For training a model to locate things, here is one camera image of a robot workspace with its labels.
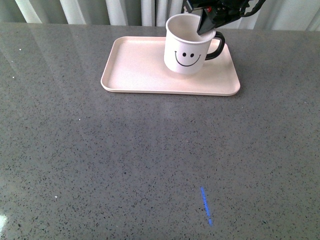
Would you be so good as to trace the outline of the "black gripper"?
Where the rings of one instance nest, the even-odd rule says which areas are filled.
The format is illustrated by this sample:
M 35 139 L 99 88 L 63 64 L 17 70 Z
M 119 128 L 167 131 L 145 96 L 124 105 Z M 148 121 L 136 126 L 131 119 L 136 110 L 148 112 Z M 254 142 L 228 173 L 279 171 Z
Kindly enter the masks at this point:
M 202 10 L 197 28 L 199 36 L 229 23 L 240 17 L 250 17 L 258 12 L 266 0 L 259 0 L 250 12 L 249 0 L 185 0 L 184 7 L 188 13 Z

